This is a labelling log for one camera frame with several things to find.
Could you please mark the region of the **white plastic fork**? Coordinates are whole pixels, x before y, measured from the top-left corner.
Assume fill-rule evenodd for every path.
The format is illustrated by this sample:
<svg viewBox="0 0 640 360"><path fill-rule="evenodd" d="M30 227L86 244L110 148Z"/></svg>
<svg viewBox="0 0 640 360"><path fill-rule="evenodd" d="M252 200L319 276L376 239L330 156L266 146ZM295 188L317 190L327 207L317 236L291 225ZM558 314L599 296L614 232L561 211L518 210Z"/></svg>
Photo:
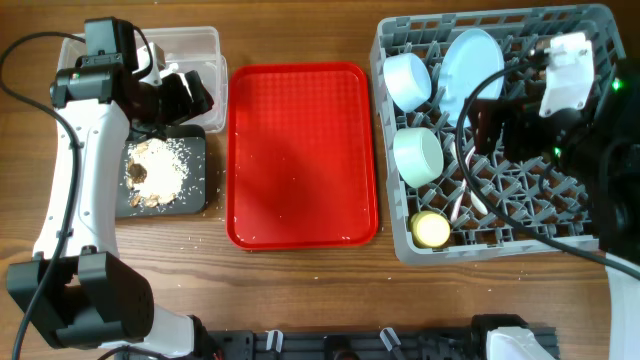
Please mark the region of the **white plastic fork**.
<svg viewBox="0 0 640 360"><path fill-rule="evenodd" d="M455 147L454 143L452 143L450 145L449 149L450 149L451 154L454 157L456 157L457 156L457 152L456 152L456 147ZM465 164L466 165L470 164L470 160L471 160L472 156L474 155L475 150L476 150L475 147L472 147L469 150L468 154L465 157ZM463 180L462 181L462 185L461 185L461 189L464 191L465 188L466 188L466 180ZM458 219L460 207L461 207L461 204L462 204L462 198L464 196L464 192L463 191L456 198L456 201L454 203L453 209L451 210L450 217L449 217L449 220L450 220L451 223L454 223Z"/></svg>

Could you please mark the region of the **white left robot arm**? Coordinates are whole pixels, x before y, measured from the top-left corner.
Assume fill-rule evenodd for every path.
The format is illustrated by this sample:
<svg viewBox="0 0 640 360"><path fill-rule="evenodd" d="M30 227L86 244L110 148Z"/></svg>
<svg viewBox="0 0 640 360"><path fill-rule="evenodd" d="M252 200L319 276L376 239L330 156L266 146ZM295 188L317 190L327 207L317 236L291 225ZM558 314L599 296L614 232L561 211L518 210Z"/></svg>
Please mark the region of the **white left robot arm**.
<svg viewBox="0 0 640 360"><path fill-rule="evenodd" d="M55 349L102 349L156 359L220 359L201 320L154 302L149 282L121 261L115 236L122 151L127 141L203 137L195 118L213 98L195 71L155 76L140 63L142 31L115 17L89 19L86 53L57 72L45 112L58 128L47 216L31 258L10 265L7 290Z"/></svg>

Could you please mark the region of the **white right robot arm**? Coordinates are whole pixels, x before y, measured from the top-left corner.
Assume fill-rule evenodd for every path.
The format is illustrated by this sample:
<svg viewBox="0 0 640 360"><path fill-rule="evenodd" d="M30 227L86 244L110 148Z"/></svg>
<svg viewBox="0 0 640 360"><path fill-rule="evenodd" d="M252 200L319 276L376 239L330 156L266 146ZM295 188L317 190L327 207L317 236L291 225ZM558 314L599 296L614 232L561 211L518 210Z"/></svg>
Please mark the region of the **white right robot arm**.
<svg viewBox="0 0 640 360"><path fill-rule="evenodd" d="M534 239L605 268L611 297L609 356L639 356L639 62L617 62L590 117L563 107L536 115L532 100L483 100L480 92L502 76L538 69L543 61L518 64L490 75L463 103L476 150L482 155L502 139L512 162L545 155L554 167L581 182L587 211L599 234L601 255L547 236Z"/></svg>

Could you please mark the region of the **white plastic spoon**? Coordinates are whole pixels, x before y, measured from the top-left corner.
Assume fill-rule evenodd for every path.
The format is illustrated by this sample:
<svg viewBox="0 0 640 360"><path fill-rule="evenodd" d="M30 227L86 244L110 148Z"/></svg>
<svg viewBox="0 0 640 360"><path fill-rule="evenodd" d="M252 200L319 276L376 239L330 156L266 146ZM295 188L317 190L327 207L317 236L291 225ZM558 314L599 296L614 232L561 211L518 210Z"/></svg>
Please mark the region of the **white plastic spoon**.
<svg viewBox="0 0 640 360"><path fill-rule="evenodd" d="M475 193L471 193L470 197L471 197L471 204L473 205L473 207L478 212L480 212L482 215L487 215L488 214L488 210L487 210L486 206L478 199L476 194Z"/></svg>

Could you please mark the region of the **mint green bowl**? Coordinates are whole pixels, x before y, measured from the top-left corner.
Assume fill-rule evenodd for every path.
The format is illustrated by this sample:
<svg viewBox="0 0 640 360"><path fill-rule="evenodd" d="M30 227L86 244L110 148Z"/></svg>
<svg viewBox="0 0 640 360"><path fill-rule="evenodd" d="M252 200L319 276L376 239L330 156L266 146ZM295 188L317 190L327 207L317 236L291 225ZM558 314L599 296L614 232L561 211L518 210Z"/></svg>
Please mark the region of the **mint green bowl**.
<svg viewBox="0 0 640 360"><path fill-rule="evenodd" d="M413 188L433 182L444 169L441 143L427 128L398 130L393 139L393 155L400 176Z"/></svg>

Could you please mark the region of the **light blue plate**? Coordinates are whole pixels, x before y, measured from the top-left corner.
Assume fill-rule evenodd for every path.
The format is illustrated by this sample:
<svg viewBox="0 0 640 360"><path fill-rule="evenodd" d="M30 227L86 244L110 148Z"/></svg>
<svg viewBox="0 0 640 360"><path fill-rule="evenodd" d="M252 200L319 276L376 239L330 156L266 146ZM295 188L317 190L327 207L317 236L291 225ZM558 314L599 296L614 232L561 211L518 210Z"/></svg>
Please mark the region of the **light blue plate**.
<svg viewBox="0 0 640 360"><path fill-rule="evenodd" d="M505 61L497 41L487 32L472 28L460 34L446 52L441 65L438 89L444 89L439 102L447 122L455 127L464 101L490 75L503 70Z"/></svg>

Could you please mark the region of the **light blue bowl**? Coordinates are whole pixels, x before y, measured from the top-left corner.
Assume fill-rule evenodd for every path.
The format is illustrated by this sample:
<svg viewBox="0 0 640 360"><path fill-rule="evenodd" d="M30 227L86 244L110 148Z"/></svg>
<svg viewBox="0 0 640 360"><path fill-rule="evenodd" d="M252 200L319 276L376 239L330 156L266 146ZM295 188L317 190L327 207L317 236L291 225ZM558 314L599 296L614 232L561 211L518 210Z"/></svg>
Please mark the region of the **light blue bowl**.
<svg viewBox="0 0 640 360"><path fill-rule="evenodd" d="M431 97L430 74L414 53L387 58L383 63L383 77L391 99L403 112L416 110Z"/></svg>

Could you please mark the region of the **food scraps and rice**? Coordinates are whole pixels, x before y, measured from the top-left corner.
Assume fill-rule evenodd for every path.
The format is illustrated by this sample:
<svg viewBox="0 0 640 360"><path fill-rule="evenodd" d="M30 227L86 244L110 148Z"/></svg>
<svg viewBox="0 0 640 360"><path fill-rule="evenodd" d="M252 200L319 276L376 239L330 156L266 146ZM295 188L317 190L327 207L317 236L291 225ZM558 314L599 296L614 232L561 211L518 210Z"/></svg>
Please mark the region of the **food scraps and rice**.
<svg viewBox="0 0 640 360"><path fill-rule="evenodd" d="M127 147L125 186L131 208L169 206L185 195L189 150L182 138L156 138Z"/></svg>

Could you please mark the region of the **yellow plastic cup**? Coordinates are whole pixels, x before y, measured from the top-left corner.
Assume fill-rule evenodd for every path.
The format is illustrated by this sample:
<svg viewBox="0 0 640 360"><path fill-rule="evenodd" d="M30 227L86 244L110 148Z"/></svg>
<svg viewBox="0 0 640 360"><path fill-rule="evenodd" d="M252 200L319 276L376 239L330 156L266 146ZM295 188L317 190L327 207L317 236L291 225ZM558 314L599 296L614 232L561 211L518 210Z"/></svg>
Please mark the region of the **yellow plastic cup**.
<svg viewBox="0 0 640 360"><path fill-rule="evenodd" d="M421 211L409 220L414 243L421 248L437 248L444 245L451 233L449 221L432 211Z"/></svg>

